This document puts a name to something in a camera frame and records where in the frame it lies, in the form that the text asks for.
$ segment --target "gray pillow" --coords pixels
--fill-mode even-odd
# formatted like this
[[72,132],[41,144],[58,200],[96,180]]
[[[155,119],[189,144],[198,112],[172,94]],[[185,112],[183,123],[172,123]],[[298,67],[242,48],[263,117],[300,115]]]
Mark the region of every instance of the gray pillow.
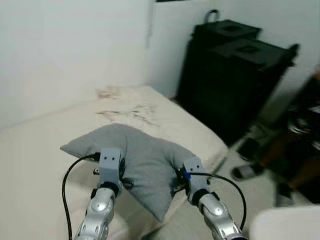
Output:
[[111,124],[81,136],[60,149],[78,158],[118,148],[125,159],[123,178],[132,179],[128,191],[156,219],[163,222],[178,186],[175,170],[195,155],[170,141],[152,137],[138,129]]

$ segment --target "white bedsheet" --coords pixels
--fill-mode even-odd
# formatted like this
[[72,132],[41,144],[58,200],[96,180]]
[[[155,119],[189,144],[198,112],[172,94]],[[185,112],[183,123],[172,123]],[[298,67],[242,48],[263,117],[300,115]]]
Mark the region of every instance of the white bedsheet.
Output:
[[[122,113],[97,114],[105,111]],[[213,171],[227,154],[227,147],[211,130],[146,86],[2,129],[1,239],[67,239],[61,184],[67,168],[76,159],[59,148],[112,122],[131,125],[182,145],[201,158],[207,171]],[[68,178],[66,196],[73,235],[97,184],[97,177],[92,175],[94,167],[92,162],[79,163]],[[185,200],[184,191],[175,196],[166,222]],[[160,225],[124,191],[117,198],[108,239],[138,239]]]

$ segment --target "white object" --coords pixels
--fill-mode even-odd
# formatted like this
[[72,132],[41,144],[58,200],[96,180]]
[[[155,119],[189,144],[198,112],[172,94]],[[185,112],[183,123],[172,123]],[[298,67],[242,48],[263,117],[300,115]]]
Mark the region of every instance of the white object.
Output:
[[249,230],[250,240],[318,240],[320,206],[276,208],[260,213]]
[[[61,145],[112,122],[106,110],[129,110],[135,105],[154,106],[157,126],[143,121],[126,122],[154,137],[189,149],[213,171],[227,154],[227,147],[210,129],[150,87],[123,91],[119,98],[106,98],[46,115],[0,131],[0,233],[4,240],[61,240],[68,236],[61,198],[63,176],[75,157],[62,152]],[[70,173],[66,185],[73,235],[84,219],[97,176],[96,163],[83,161]],[[166,214],[169,221],[186,201],[178,193]],[[117,198],[109,239],[138,239],[161,226],[137,201],[124,193]]]

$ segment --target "silver robot arm segment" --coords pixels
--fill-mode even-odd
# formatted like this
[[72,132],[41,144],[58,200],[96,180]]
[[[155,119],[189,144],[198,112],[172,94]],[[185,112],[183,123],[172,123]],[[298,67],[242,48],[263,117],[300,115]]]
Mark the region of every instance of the silver robot arm segment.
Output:
[[219,197],[210,193],[207,179],[203,175],[188,175],[189,173],[204,173],[205,169],[198,157],[184,162],[187,178],[187,198],[189,203],[198,206],[204,216],[206,225],[211,229],[215,240],[246,240],[241,230],[233,221],[228,208],[220,202]]
[[122,192],[120,181],[121,154],[117,148],[103,148],[100,154],[97,190],[92,192],[86,215],[81,223],[75,240],[106,240],[109,224],[114,217],[116,197]]

